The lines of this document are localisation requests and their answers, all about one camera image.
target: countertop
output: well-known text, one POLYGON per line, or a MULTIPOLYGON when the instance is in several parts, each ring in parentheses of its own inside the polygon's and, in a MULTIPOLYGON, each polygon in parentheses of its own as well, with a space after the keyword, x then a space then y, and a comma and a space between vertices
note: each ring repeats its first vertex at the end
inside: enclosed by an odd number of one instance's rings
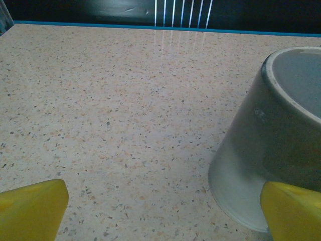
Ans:
POLYGON ((308 37, 15 25, 0 37, 0 191, 61 178, 56 240, 268 240, 207 172, 264 59, 308 37))

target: dark wall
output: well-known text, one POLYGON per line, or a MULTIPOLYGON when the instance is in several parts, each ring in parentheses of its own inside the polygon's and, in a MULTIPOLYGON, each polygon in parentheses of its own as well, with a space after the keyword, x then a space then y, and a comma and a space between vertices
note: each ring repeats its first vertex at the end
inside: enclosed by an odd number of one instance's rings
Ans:
POLYGON ((156 7, 157 26, 171 27, 173 23, 174 27, 186 28, 321 33, 321 0, 5 0, 5 3, 14 20, 24 21, 154 26, 156 7))

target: yellow plastic piece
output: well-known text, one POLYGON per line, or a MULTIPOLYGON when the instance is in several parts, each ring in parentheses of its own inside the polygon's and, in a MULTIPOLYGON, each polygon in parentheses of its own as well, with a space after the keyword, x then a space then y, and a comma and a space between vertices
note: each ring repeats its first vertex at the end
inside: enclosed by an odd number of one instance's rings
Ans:
POLYGON ((54 241, 67 204, 63 180, 0 193, 0 240, 54 241))
POLYGON ((321 193, 267 182, 260 201, 274 241, 321 241, 321 193))

